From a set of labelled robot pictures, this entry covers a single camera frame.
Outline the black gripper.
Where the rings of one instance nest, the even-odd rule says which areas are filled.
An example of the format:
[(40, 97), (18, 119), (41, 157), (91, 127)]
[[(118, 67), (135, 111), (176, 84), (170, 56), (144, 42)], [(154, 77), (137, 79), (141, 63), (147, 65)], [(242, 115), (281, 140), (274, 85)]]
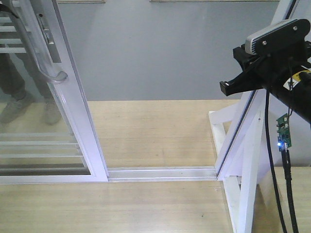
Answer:
[(233, 49), (233, 57), (242, 73), (230, 81), (220, 81), (220, 89), (230, 96), (262, 88), (279, 91), (290, 90), (300, 82), (299, 73), (310, 73), (310, 41), (298, 42), (267, 55), (250, 55), (244, 45)]

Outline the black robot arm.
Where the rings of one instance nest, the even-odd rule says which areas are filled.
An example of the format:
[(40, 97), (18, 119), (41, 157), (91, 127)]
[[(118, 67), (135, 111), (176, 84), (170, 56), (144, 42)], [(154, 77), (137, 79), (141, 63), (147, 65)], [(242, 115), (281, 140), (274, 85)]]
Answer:
[(264, 88), (304, 120), (311, 121), (309, 41), (264, 56), (248, 54), (244, 46), (240, 46), (233, 49), (233, 57), (242, 73), (230, 81), (220, 82), (226, 96)]

